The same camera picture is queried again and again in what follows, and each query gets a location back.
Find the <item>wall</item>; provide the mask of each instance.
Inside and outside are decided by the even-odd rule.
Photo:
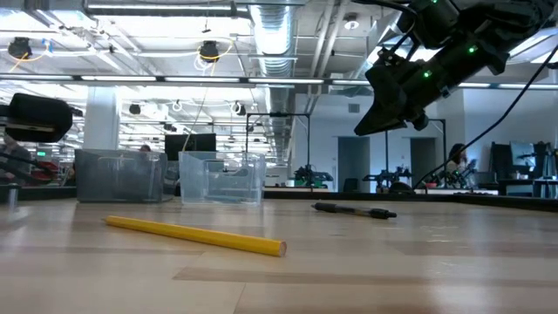
[[[365,101],[370,104],[371,98],[350,99],[340,96],[322,96],[321,102],[318,103],[316,109],[328,108],[331,106],[341,106],[347,101]],[[297,107],[301,104],[306,104],[305,97],[297,95]],[[427,109],[427,114],[431,118],[437,116],[437,105],[431,105]],[[310,122],[310,164],[316,166],[317,171],[324,171],[330,173],[335,179],[337,175],[337,138],[340,136],[355,136],[353,129],[358,121],[362,118],[365,111],[361,111],[356,115],[342,115],[336,112],[335,115],[326,116],[322,112],[316,117],[313,115]],[[298,168],[306,164],[306,133],[303,127],[298,126],[300,121],[296,121],[293,134],[293,154],[291,157],[291,166]],[[370,137],[370,158],[371,170],[370,174],[379,174],[385,168],[385,138],[383,133],[369,135]],[[397,166],[404,165],[411,166],[411,137],[428,137],[428,138],[442,138],[441,131],[431,123],[425,130],[421,132],[415,131],[412,126],[406,129],[399,129],[389,132],[389,168],[394,171]],[[333,190],[338,190],[339,182],[331,185]],[[376,190],[376,184],[371,184],[371,191]]]
[[[466,90],[466,141],[474,139],[491,126],[507,110],[520,91]],[[507,144],[510,140],[550,142],[558,134],[556,93],[526,92],[512,112],[490,133],[467,149],[470,159],[479,159],[480,171],[487,171],[492,142]]]

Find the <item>workbench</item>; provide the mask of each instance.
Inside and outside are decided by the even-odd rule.
[[[21,201],[0,209],[4,313],[556,313],[558,215],[447,202],[261,208]],[[108,215],[283,239],[283,258],[106,226]]]

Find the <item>door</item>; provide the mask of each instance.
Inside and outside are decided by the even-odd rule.
[[[337,142],[337,191],[370,193],[370,183],[362,181],[369,173],[370,138],[340,137]]]
[[[416,184],[423,175],[436,167],[436,139],[411,139],[411,173],[412,184]]]

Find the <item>black chair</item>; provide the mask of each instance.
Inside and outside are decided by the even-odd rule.
[[[356,178],[345,179],[345,183],[343,184],[343,192],[345,193],[358,192],[358,179]]]

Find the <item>yellow pencil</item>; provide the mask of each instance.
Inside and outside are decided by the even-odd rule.
[[[257,236],[237,235],[228,232],[191,228],[169,223],[150,222],[118,216],[108,216],[105,222],[114,227],[219,245],[231,249],[242,249],[271,256],[282,257],[285,256],[287,251],[287,243],[284,241],[271,240]]]

